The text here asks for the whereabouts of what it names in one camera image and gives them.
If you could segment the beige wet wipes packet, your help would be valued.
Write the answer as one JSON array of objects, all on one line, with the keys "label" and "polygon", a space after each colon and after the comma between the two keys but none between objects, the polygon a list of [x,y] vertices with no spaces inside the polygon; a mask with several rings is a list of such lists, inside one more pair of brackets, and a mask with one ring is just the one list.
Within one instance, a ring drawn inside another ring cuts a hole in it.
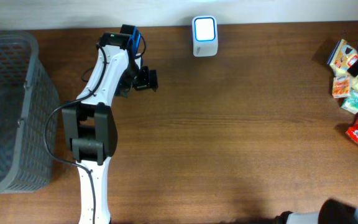
[{"label": "beige wet wipes packet", "polygon": [[332,68],[334,77],[349,75],[351,78],[351,89],[358,91],[358,77],[353,77],[347,70],[358,60],[357,50],[341,39],[331,52],[327,64]]}]

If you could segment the orange tissue pack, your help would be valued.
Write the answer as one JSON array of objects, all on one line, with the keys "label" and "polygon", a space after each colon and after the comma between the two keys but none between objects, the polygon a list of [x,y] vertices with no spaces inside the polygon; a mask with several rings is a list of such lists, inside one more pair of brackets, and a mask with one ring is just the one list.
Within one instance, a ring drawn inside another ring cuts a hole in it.
[{"label": "orange tissue pack", "polygon": [[351,78],[349,75],[342,77],[334,77],[332,96],[334,98],[346,98],[350,96],[351,91]]}]

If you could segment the green tissue pack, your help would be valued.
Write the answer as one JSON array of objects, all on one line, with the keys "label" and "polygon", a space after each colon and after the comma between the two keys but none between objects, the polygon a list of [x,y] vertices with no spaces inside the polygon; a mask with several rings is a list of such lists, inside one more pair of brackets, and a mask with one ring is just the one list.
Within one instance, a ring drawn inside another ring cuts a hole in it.
[{"label": "green tissue pack", "polygon": [[341,108],[352,113],[358,113],[358,91],[351,90],[350,95],[343,101]]}]

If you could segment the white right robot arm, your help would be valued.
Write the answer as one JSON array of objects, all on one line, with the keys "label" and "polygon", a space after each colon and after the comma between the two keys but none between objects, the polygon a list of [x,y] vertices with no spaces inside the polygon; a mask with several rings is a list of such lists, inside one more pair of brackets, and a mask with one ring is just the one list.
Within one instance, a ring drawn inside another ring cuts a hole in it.
[{"label": "white right robot arm", "polygon": [[315,213],[292,213],[283,212],[275,217],[276,224],[297,224],[297,223],[358,223],[358,207],[329,199],[325,201],[319,212]]}]

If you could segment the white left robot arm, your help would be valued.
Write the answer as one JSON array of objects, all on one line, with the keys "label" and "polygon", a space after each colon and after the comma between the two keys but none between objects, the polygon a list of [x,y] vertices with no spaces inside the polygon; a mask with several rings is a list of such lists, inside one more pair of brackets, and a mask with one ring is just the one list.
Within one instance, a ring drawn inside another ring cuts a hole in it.
[{"label": "white left robot arm", "polygon": [[80,223],[110,223],[108,169],[117,148],[112,101],[131,90],[158,89],[156,70],[143,64],[136,26],[105,32],[96,44],[98,59],[83,91],[62,108],[67,148],[80,176]]}]

